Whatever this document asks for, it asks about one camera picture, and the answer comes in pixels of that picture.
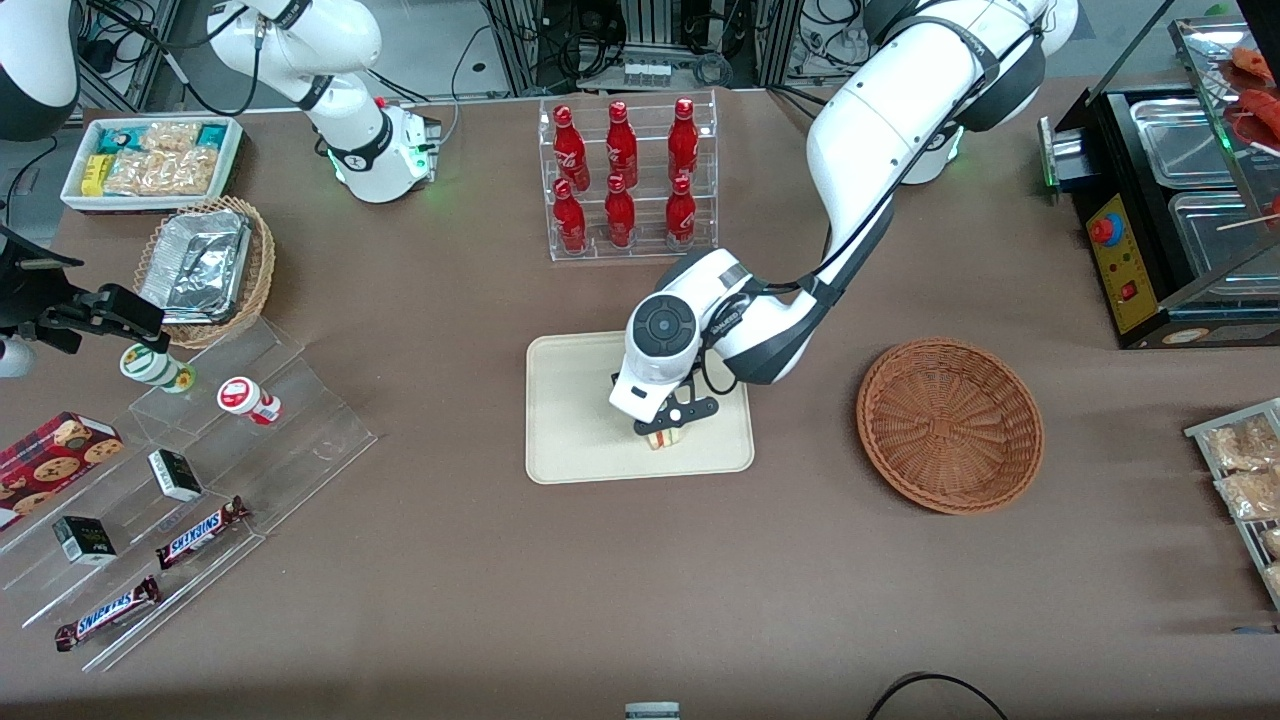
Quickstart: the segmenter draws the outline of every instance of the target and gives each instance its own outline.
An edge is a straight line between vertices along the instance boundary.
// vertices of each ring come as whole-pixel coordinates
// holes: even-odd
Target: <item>red bottle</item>
[[[552,214],[556,215],[556,229],[561,236],[561,245],[570,255],[586,252],[586,215],[582,206],[573,197],[573,188],[564,178],[556,178],[552,186],[556,191],[556,204],[552,205]]]
[[[618,173],[609,176],[609,197],[604,200],[604,214],[609,219],[609,242],[623,250],[631,247],[636,229],[636,204]]]
[[[591,186],[591,173],[586,169],[586,143],[582,135],[573,127],[573,113],[568,105],[557,105],[552,111],[556,119],[556,164],[561,177],[573,183],[573,188],[584,192]]]
[[[671,182],[685,174],[690,178],[698,170],[698,126],[694,124],[694,101],[676,100],[676,122],[667,136],[667,174]]]
[[[694,213],[698,204],[689,195],[689,176],[680,176],[671,183],[667,199],[667,245],[684,250],[694,241]]]
[[[636,151],[636,131],[627,122],[627,104],[609,102],[609,135],[604,138],[609,150],[609,172],[622,176],[627,187],[640,182],[640,159]]]

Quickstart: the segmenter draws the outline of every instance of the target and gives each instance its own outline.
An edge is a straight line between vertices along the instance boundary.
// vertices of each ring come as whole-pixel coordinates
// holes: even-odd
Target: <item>brown table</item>
[[[750,388],[748,471],[567,487],[524,471],[525,348],[622,328],[663,268],[553,266],[536,104],[467,106],[439,182],[387,206],[334,182],[301,114],[244,117],[238,193],[279,243],[266,314],[381,441],[110,673],[0,605],[0,701],[31,703],[0,716],[598,720],[671,698],[690,720],[845,719],[922,669],[1019,719],[1276,716],[1280,638],[1229,634],[1272,619],[1266,594],[1181,428],[1280,395],[1280,354],[1115,348],[1071,209],[1037,192],[1033,118],[1083,86],[1051,82],[900,193],[804,361]],[[723,245],[794,278],[826,231],[808,120],[719,102]],[[155,222],[69,211],[55,247],[82,284],[128,279]],[[863,372],[932,334],[996,352],[1041,404],[1043,470],[1004,511],[919,510],[856,442]],[[124,410],[123,345],[42,351],[3,384],[0,442]],[[882,715],[909,716],[983,715],[916,687]]]

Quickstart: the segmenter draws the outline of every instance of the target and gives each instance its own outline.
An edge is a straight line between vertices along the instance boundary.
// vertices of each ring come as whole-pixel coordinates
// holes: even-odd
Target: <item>white robotic arm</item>
[[[1030,101],[1044,49],[1071,33],[1076,0],[872,0],[867,12],[882,47],[827,102],[808,138],[831,250],[813,273],[781,286],[756,279],[728,250],[673,265],[631,314],[609,396],[640,424],[655,420],[705,347],[739,380],[786,377],[884,236],[906,173],[931,150],[950,151],[950,137],[936,140],[948,127],[988,129]],[[790,304],[777,297],[792,291]]]
[[[232,69],[261,79],[306,111],[329,145],[338,178],[356,197],[388,202],[434,177],[435,146],[424,119],[401,108],[380,108],[355,74],[371,68],[383,46],[378,22],[365,5],[232,1],[214,8],[209,31],[246,5],[256,12],[218,33],[214,51]],[[170,65],[186,82],[177,63]]]

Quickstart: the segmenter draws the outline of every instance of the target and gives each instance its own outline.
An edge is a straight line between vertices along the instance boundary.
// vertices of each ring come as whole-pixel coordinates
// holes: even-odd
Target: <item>acrylic bottle rack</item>
[[[609,132],[608,105],[602,99],[556,97],[543,100],[539,106],[538,155],[541,161],[543,202],[547,206],[547,237],[552,260],[604,260],[626,258],[655,258],[684,255],[691,250],[714,249],[719,246],[719,209],[717,193],[719,177],[717,164],[717,133],[719,132],[716,95],[713,92],[654,92],[622,96],[627,102],[627,115],[636,132],[639,147],[640,179],[630,190],[636,205],[636,237],[628,249],[618,249],[609,242],[608,223],[604,217],[604,200],[608,196],[607,181],[609,160],[604,138]],[[690,195],[698,204],[694,215],[694,238],[682,250],[667,245],[667,199],[671,196],[671,178],[667,174],[667,135],[675,120],[676,100],[689,97],[694,101],[694,124],[698,126],[698,169],[694,173]],[[586,165],[591,173],[591,184],[576,195],[586,214],[586,252],[570,255],[561,243],[556,229],[556,217],[552,206],[556,196],[552,183],[559,177],[556,164],[556,123],[552,110],[557,105],[568,105],[573,110],[573,126],[586,143]]]
[[[163,601],[125,615],[68,653],[84,671],[106,670],[227,570],[261,544],[291,512],[369,448],[375,437],[325,388],[297,345],[259,319],[197,355],[196,386],[182,395],[151,389],[113,421],[125,448],[0,536],[0,582],[23,628],[49,638],[67,623],[155,575]],[[214,398],[224,380],[246,375],[280,398],[268,427],[223,413]],[[147,455],[164,447],[191,462],[204,492],[193,502],[161,495]],[[207,518],[233,496],[252,515],[207,547],[161,571],[155,550]],[[51,525],[58,516],[102,521],[118,556],[93,568],[67,561]]]

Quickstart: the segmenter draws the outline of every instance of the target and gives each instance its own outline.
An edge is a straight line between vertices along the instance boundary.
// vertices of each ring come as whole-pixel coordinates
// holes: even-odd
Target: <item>beige tray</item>
[[[631,419],[609,405],[609,377],[622,363],[622,333],[548,336],[526,355],[525,470],[535,483],[740,473],[755,459],[746,387],[717,397],[719,413],[685,425],[671,447],[650,450]],[[733,375],[714,354],[716,387]],[[698,396],[709,395],[701,378]]]

